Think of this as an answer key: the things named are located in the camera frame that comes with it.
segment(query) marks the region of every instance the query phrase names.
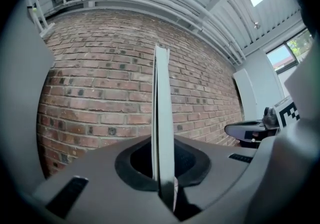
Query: window pane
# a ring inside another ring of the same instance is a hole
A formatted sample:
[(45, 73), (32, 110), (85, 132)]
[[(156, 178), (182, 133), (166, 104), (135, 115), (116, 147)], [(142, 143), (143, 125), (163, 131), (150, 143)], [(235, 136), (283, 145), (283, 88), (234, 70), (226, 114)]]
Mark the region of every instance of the window pane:
[(295, 60), (290, 51), (284, 45), (272, 51), (267, 56), (275, 71), (285, 67)]
[(312, 40), (310, 32), (305, 30), (287, 43), (299, 62), (308, 54), (312, 46)]

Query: ceiling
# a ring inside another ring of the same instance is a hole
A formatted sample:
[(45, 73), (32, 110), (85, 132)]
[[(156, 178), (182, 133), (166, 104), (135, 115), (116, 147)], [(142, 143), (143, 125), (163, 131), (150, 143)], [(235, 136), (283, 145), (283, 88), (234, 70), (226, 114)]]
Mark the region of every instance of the ceiling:
[[(99, 2), (95, 1), (94, 5), (99, 8), (123, 8), (149, 13), (182, 26), (206, 40), (225, 60), (233, 65), (240, 65), (248, 54), (280, 39), (284, 33), (290, 34), (294, 28), (303, 26), (300, 7), (296, 0), (263, 0), (256, 7), (253, 7), (250, 0), (169, 1), (188, 10), (191, 15), (177, 10), (173, 4), (165, 5), (158, 0), (152, 2), (188, 18), (200, 27), (202, 23), (206, 24), (210, 28), (209, 32), (196, 29), (189, 22), (177, 18), (172, 13), (134, 1), (100, 0)], [(53, 10), (47, 12), (47, 15), (52, 15), (64, 7), (65, 5), (58, 3)], [(205, 14), (204, 8), (212, 14), (210, 18)], [(255, 22), (259, 24), (258, 29), (255, 29)]]

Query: brick wall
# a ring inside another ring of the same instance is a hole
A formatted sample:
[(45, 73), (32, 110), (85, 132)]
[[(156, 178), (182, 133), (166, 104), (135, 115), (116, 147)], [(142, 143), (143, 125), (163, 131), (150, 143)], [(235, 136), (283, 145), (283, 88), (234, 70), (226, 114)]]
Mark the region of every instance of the brick wall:
[(48, 176), (87, 150), (151, 133), (155, 43), (170, 48), (175, 133), (234, 145), (240, 121), (234, 69), (187, 32), (133, 12), (93, 11), (54, 20), (55, 55), (38, 109), (38, 144)]

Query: rectangular black vent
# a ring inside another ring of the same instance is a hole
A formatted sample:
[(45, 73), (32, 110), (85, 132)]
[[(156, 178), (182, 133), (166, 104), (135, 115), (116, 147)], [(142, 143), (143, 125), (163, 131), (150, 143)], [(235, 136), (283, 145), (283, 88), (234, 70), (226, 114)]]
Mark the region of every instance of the rectangular black vent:
[(65, 218), (71, 207), (84, 190), (88, 179), (73, 177), (64, 188), (47, 204), (46, 208), (60, 218)]
[(246, 162), (246, 163), (251, 163), (251, 160), (253, 159), (252, 157), (246, 157), (246, 156), (239, 155), (239, 154), (232, 154), (229, 156), (229, 158), (239, 160), (242, 162)]

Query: sky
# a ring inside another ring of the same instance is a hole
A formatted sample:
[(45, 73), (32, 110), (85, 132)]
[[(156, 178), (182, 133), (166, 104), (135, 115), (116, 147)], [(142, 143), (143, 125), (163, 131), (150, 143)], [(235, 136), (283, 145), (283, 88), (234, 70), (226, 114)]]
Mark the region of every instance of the sky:
[(274, 65), (277, 62), (280, 62), (281, 60), (290, 57), (290, 53), (287, 50), (286, 46), (279, 47), (272, 53), (268, 54), (268, 58), (272, 65)]

